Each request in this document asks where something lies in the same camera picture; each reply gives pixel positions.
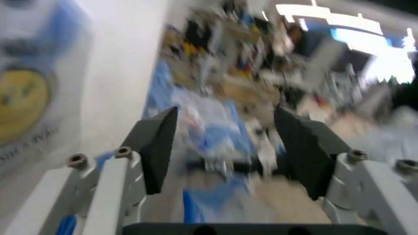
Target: screw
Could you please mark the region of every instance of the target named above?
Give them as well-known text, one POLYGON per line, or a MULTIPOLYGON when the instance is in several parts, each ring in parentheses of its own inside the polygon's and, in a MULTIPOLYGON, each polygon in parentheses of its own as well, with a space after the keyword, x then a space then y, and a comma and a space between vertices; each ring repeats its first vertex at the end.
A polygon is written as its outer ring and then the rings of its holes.
POLYGON ((418 172, 418 162, 410 159, 397 160, 396 169, 405 175, 411 175, 418 172))
POLYGON ((132 149, 128 146, 122 146, 115 150, 115 158, 132 159, 132 149))
POLYGON ((355 164, 357 162, 367 160, 367 155, 360 150, 352 149, 347 154, 347 160, 351 164, 355 164))
POLYGON ((82 153, 77 153, 72 155, 67 162, 68 167, 72 167, 74 169, 83 170, 87 167, 87 157, 82 153))

